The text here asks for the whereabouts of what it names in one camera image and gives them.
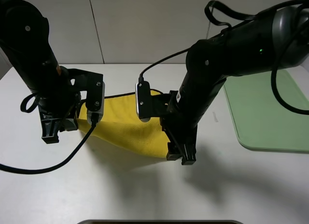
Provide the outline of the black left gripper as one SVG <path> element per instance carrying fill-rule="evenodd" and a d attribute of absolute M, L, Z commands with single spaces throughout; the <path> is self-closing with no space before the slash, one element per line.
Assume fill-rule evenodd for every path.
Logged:
<path fill-rule="evenodd" d="M 77 118 L 81 106 L 86 105 L 91 83 L 103 81 L 103 74 L 79 69 L 63 68 L 60 81 L 48 87 L 38 105 L 42 126 L 42 140 L 46 144 L 59 143 L 58 132 L 78 129 Z"/>

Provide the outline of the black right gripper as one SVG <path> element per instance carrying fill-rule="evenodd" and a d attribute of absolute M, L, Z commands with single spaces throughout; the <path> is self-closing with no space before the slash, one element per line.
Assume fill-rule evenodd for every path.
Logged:
<path fill-rule="evenodd" d="M 160 118 L 160 125 L 169 139 L 167 143 L 167 160 L 177 160 L 182 154 L 176 144 L 182 144 L 182 165 L 193 165 L 196 162 L 197 124 L 193 117 L 180 110 L 176 96 L 178 91 L 168 94 L 152 95 L 155 117 Z"/>

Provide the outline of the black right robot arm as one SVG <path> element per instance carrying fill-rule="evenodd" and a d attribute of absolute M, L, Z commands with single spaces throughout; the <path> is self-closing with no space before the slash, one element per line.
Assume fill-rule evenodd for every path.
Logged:
<path fill-rule="evenodd" d="M 223 26 L 220 34 L 202 39 L 186 51 L 187 73 L 178 91 L 170 92 L 160 124 L 169 138 L 167 160 L 183 165 L 196 161 L 197 125 L 230 76 L 271 72 L 275 99 L 287 110 L 307 115 L 280 96 L 277 71 L 300 65 L 309 54 L 309 0 L 289 0 L 255 15 L 210 1 L 205 15 Z"/>

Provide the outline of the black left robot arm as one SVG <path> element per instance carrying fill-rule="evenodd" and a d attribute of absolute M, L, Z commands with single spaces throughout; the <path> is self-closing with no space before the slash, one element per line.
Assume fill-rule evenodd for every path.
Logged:
<path fill-rule="evenodd" d="M 50 47 L 49 23 L 24 0 L 0 0 L 0 47 L 31 94 L 22 112 L 38 109 L 42 139 L 57 143 L 58 133 L 77 130 L 82 105 L 90 125 L 103 117 L 103 75 L 60 66 Z"/>

